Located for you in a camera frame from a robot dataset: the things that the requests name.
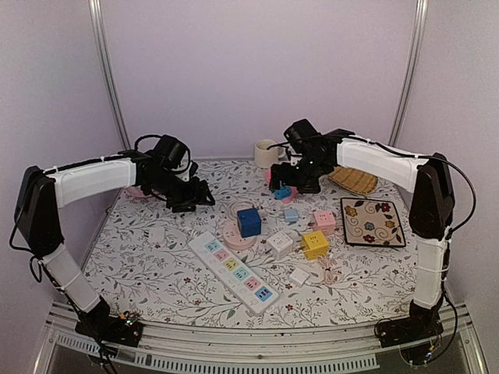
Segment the pink wedge power socket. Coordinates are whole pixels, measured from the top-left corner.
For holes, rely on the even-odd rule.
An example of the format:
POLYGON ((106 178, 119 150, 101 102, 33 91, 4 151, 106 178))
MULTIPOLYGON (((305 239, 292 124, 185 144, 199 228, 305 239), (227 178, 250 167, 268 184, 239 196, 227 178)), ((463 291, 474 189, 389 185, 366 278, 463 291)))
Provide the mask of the pink wedge power socket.
MULTIPOLYGON (((268 187, 271 187, 271 169, 264 172, 268 187)), ((290 203, 298 195, 298 190, 293 186, 282 185, 280 189, 271 190, 275 199, 281 200, 283 203, 290 203)))

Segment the light blue cube plug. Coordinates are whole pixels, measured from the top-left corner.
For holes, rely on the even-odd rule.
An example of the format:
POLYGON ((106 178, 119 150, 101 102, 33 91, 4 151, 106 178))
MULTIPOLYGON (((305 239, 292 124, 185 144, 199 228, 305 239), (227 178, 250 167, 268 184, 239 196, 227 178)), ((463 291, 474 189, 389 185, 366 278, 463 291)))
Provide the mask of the light blue cube plug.
POLYGON ((274 197, 279 200, 287 199, 291 196, 292 189, 288 186, 282 186, 274 191, 274 197))

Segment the pale blue cube plug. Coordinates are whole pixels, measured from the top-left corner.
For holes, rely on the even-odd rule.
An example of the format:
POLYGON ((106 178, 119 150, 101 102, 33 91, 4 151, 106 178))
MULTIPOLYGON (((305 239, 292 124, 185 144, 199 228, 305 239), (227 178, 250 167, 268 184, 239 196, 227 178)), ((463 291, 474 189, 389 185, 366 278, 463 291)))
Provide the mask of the pale blue cube plug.
POLYGON ((286 223, 295 223, 299 220, 299 212, 297 209, 285 209, 283 211, 284 219, 286 223))

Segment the pink cube socket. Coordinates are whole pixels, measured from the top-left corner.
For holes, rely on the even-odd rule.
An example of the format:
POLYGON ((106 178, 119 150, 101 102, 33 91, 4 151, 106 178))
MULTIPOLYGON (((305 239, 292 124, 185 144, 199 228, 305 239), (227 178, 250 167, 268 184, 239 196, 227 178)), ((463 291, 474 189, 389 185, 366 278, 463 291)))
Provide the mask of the pink cube socket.
POLYGON ((331 210, 316 210, 313 212, 314 231, 322 231, 325 236, 334 234, 336 220, 331 210))

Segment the round pink socket base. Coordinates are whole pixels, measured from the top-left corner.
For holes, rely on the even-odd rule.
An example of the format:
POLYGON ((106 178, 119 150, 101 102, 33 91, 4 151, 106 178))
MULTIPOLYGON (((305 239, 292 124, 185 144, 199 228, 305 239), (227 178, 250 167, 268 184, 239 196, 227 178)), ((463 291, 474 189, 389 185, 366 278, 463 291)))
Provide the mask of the round pink socket base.
POLYGON ((225 246, 233 251, 247 250, 257 242, 257 236, 243 238, 235 221, 224 226, 222 235, 225 246))

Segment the yellow cube socket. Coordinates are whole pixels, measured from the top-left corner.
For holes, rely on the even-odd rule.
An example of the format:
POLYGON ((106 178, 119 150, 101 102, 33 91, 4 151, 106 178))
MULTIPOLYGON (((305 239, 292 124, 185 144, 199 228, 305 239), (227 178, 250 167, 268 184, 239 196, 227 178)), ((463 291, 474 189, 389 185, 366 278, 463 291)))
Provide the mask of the yellow cube socket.
POLYGON ((329 242, 322 231, 313 231, 301 237, 300 246, 305 258, 310 261, 325 256, 329 248, 329 242))

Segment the dark blue cube socket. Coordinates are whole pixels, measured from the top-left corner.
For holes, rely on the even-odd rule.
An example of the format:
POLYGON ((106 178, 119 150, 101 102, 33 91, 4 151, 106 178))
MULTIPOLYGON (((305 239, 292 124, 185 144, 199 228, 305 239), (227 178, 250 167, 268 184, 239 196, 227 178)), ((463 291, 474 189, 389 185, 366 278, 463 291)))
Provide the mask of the dark blue cube socket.
POLYGON ((237 211, 237 225, 242 238, 261 234, 262 219, 256 208, 237 211))

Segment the white tiger cube socket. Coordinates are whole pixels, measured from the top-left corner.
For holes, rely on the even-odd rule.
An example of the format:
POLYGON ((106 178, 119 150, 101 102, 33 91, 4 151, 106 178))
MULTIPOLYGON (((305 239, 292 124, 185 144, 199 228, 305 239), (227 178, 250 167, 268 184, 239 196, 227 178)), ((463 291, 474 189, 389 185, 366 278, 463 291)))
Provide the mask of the white tiger cube socket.
POLYGON ((293 248, 294 241, 283 231, 273 234, 266 240, 267 250, 276 260, 280 260, 287 256, 293 248))

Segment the white multicolour power strip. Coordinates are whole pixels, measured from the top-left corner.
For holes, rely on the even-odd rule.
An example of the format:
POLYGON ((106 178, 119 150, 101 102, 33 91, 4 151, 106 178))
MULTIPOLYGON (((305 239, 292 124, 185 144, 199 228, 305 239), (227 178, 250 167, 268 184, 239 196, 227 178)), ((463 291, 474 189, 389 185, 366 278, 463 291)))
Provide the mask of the white multicolour power strip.
POLYGON ((253 314, 261 315, 280 294, 209 231, 187 243, 202 263, 253 314))

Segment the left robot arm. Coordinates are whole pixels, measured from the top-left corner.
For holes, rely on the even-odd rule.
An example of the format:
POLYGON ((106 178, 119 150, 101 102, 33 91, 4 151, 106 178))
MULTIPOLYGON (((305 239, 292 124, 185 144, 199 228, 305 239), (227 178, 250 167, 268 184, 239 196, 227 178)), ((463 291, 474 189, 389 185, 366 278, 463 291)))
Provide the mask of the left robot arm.
POLYGON ((196 176, 197 165, 185 171, 168 168, 164 158, 129 151, 110 157, 42 170, 25 170, 14 213, 14 233, 25 243, 24 251, 36 259, 59 291, 99 338, 116 330, 106 301, 94 290, 67 249, 61 211, 76 202, 129 187, 165 202, 174 213, 194 211, 215 203, 206 181, 196 176))

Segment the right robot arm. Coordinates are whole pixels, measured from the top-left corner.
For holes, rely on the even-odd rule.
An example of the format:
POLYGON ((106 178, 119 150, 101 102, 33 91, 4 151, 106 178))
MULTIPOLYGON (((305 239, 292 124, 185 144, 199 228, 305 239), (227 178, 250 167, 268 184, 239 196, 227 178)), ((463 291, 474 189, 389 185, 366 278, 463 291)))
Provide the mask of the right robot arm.
POLYGON ((320 178, 344 167, 380 177, 411 194, 409 226, 416 239, 418 270, 410 317, 402 329, 409 339, 420 339, 432 329, 444 301, 455 231, 452 165, 440 153, 407 153, 344 129, 322 134, 307 121, 292 124, 284 137, 288 160, 271 166, 271 190, 287 185, 302 194, 317 194, 320 178))

